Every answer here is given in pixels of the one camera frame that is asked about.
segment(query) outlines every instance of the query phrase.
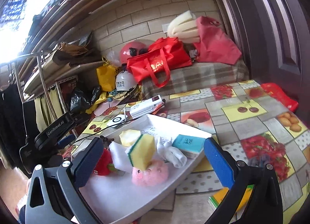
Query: helmet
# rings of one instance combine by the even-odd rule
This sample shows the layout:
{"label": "helmet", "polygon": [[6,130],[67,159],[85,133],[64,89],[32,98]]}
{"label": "helmet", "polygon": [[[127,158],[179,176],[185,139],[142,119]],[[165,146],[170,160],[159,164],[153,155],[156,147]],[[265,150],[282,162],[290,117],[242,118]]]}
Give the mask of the helmet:
{"label": "helmet", "polygon": [[147,49],[148,47],[142,42],[132,41],[127,43],[125,46],[123,46],[123,48],[119,52],[119,58],[121,60],[121,64],[127,64],[127,59],[129,57],[139,55],[139,51],[145,48]]}
{"label": "helmet", "polygon": [[116,76],[115,84],[117,91],[128,91],[134,86],[136,86],[138,83],[131,73],[129,73],[128,71],[121,71]]}

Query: pink plush toy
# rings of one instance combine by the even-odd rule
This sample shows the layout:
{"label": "pink plush toy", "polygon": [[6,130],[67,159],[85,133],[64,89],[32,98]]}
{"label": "pink plush toy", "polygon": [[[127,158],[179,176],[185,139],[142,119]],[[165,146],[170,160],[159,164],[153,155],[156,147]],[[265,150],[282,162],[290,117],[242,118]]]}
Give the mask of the pink plush toy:
{"label": "pink plush toy", "polygon": [[140,186],[158,185],[168,178],[168,165],[161,160],[153,160],[145,171],[132,169],[132,183]]}

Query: pink fabric bag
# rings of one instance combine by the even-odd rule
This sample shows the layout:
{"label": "pink fabric bag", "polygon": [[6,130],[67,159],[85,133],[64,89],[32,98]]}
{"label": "pink fabric bag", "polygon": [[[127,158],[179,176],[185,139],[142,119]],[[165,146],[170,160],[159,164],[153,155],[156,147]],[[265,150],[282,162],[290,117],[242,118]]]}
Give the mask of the pink fabric bag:
{"label": "pink fabric bag", "polygon": [[201,16],[196,24],[200,42],[194,43],[199,56],[198,62],[218,62],[234,65],[241,57],[236,44],[218,26],[220,23],[213,18]]}

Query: white cap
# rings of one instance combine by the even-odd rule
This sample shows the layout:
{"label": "white cap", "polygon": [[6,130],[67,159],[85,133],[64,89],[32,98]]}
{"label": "white cap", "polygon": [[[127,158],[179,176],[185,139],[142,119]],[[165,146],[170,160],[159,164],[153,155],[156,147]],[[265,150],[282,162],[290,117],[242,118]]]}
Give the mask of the white cap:
{"label": "white cap", "polygon": [[115,84],[117,91],[128,91],[134,86],[136,86],[138,83],[131,73],[129,73],[128,71],[121,71],[116,76]]}

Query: blue book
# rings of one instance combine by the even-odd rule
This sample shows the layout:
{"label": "blue book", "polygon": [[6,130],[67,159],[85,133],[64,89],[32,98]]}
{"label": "blue book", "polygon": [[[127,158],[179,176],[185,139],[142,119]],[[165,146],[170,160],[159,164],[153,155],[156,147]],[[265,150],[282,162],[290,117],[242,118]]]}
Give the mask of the blue book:
{"label": "blue book", "polygon": [[186,157],[193,159],[202,151],[205,140],[203,137],[178,135],[172,146],[178,148]]}

